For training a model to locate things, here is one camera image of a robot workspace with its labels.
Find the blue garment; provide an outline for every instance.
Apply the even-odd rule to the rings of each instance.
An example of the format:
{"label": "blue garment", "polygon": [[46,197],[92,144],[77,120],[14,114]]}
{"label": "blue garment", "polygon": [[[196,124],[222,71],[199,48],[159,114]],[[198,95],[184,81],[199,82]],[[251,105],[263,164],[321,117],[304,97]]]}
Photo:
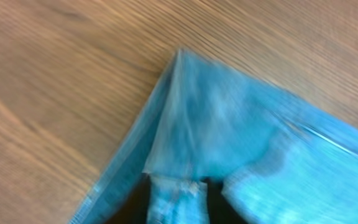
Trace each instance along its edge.
{"label": "blue garment", "polygon": [[148,222],[208,223],[206,186],[256,223],[358,223],[358,130],[283,89],[179,50],[71,224],[102,223],[142,172]]}

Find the light blue fabric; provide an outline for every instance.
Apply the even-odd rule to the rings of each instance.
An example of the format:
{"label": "light blue fabric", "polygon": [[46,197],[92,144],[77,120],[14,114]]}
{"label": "light blue fabric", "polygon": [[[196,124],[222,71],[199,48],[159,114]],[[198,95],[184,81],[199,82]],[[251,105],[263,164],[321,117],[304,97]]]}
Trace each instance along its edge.
{"label": "light blue fabric", "polygon": [[297,96],[179,50],[70,223],[102,223],[142,172],[149,223],[208,223],[203,177],[256,223],[358,223],[358,130]]}

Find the tabletop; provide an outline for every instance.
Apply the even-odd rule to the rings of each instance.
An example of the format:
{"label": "tabletop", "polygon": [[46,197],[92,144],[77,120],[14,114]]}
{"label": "tabletop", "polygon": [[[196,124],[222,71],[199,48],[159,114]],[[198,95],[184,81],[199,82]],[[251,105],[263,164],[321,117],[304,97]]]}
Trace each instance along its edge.
{"label": "tabletop", "polygon": [[66,223],[179,47],[358,128],[358,0],[0,0],[0,223]]}

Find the wooden table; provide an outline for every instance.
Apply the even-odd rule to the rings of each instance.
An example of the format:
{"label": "wooden table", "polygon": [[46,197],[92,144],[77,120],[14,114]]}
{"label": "wooden table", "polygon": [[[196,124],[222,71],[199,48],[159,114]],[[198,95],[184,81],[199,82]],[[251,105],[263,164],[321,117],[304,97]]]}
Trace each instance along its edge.
{"label": "wooden table", "polygon": [[180,46],[358,127],[358,0],[0,0],[0,223],[66,223]]}

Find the brown wood surface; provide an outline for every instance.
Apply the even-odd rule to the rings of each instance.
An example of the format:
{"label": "brown wood surface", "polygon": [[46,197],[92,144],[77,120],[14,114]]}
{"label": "brown wood surface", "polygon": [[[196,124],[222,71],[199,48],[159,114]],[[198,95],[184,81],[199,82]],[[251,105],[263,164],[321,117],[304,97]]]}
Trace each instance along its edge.
{"label": "brown wood surface", "polygon": [[66,223],[179,46],[358,127],[358,0],[0,0],[0,223]]}

